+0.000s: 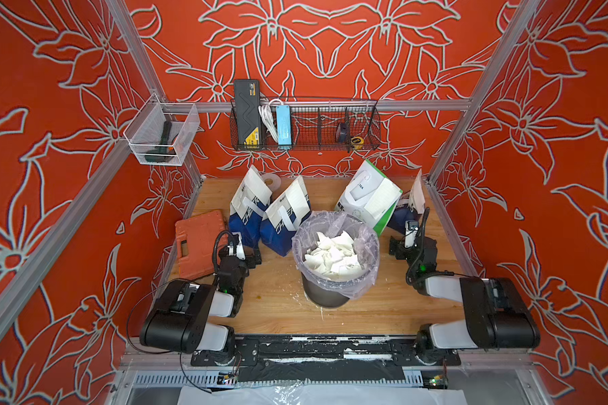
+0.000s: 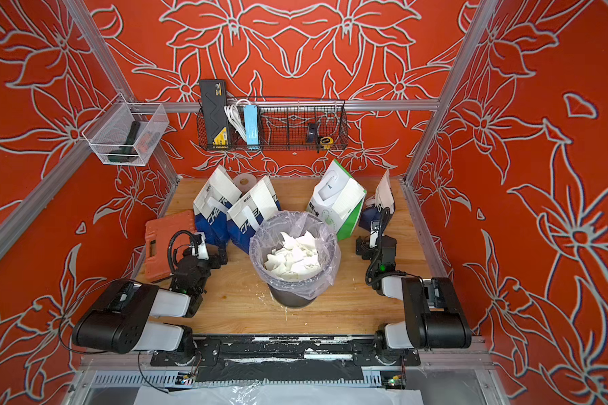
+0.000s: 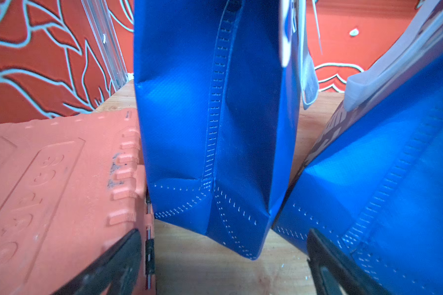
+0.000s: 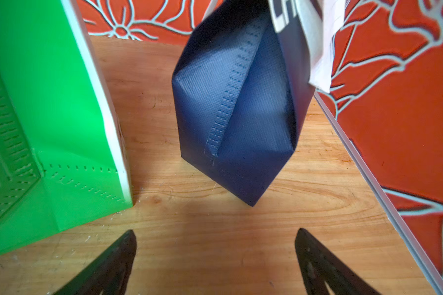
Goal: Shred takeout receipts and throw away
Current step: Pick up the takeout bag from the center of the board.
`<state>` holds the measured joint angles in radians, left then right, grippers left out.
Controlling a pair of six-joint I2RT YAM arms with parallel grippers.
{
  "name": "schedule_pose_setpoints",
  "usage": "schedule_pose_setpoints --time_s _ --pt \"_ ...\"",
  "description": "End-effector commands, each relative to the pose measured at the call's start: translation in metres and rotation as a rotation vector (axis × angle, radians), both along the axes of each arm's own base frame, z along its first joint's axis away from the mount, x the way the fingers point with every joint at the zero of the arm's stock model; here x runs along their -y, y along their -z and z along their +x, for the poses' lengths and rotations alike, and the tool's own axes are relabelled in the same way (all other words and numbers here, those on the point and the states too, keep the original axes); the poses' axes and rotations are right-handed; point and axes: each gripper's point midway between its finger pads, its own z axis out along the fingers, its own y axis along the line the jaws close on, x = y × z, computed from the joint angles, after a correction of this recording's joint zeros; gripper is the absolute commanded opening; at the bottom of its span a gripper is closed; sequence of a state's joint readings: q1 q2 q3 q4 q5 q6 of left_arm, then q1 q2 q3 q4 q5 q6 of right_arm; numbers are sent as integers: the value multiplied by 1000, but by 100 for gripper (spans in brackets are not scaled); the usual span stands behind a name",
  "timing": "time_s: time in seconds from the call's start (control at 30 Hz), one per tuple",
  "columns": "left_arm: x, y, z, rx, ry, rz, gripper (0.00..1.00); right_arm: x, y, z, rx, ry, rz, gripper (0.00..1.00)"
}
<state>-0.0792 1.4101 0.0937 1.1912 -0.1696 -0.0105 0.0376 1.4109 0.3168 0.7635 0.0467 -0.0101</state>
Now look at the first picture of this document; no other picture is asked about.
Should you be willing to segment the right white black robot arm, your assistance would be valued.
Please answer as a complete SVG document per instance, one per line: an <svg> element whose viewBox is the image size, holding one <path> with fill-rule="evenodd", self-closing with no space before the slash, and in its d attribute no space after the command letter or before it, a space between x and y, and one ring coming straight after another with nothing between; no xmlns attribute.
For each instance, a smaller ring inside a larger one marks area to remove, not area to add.
<svg viewBox="0 0 608 405"><path fill-rule="evenodd" d="M448 323L424 324L415 338L415 357L433 366L462 349L534 349L540 331L509 278L479 278L437 269L437 241L426 236L431 209L395 209L388 227L389 254L408 264L405 275L420 295L462 305L464 317Z"/></svg>

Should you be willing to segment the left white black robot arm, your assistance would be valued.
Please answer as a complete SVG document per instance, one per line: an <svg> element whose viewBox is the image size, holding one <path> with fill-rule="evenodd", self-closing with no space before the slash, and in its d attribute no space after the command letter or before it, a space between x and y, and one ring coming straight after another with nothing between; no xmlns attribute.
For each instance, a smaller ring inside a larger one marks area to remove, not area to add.
<svg viewBox="0 0 608 405"><path fill-rule="evenodd" d="M157 299L140 329L140 344L164 352L205 354L228 363L236 352L232 327L211 317L233 318L243 304L250 271L262 263L257 247L243 245L239 232L222 231L212 253L214 280L209 285L174 279Z"/></svg>

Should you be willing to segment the white green paper bag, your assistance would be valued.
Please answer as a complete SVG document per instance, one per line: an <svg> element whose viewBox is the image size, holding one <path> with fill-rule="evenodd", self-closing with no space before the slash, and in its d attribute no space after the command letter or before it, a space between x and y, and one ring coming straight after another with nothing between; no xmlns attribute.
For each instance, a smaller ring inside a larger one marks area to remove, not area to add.
<svg viewBox="0 0 608 405"><path fill-rule="evenodd" d="M383 234L402 190L369 160L364 160L334 207Z"/></svg>

